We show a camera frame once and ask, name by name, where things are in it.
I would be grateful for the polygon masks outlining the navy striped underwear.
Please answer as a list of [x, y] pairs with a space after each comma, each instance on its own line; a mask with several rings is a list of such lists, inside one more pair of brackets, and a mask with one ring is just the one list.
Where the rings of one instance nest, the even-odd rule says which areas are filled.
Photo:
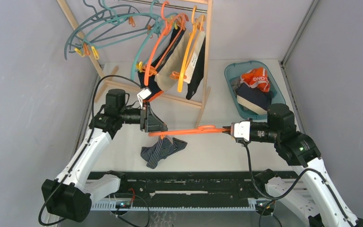
[[150, 147], [142, 147], [140, 156], [146, 161], [146, 167], [155, 169], [161, 160], [184, 150], [188, 143], [175, 137], [159, 137]]

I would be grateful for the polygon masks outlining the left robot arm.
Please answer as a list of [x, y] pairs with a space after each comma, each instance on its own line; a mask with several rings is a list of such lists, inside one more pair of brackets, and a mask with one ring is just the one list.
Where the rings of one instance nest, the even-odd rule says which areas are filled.
[[128, 104], [130, 95], [125, 90], [114, 88], [107, 92], [99, 111], [91, 112], [86, 136], [69, 163], [55, 179], [42, 184], [44, 203], [38, 215], [41, 226], [57, 225], [67, 219], [82, 222], [96, 202], [112, 193], [117, 197], [128, 193], [128, 183], [113, 174], [105, 174], [93, 183], [86, 181], [101, 153], [124, 124], [138, 124], [144, 132], [168, 129], [146, 100], [150, 95], [147, 87], [141, 87], [137, 94], [140, 107], [134, 108]]

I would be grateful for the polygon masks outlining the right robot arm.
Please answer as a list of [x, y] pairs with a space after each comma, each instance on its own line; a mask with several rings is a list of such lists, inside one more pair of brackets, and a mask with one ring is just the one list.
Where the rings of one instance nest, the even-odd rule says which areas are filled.
[[349, 209], [332, 182], [314, 140], [296, 129], [294, 113], [287, 105], [271, 104], [267, 122], [245, 120], [223, 130], [245, 148], [250, 142], [273, 144], [297, 173], [289, 188], [270, 169], [251, 175], [258, 196], [282, 202], [308, 227], [363, 227], [363, 218]]

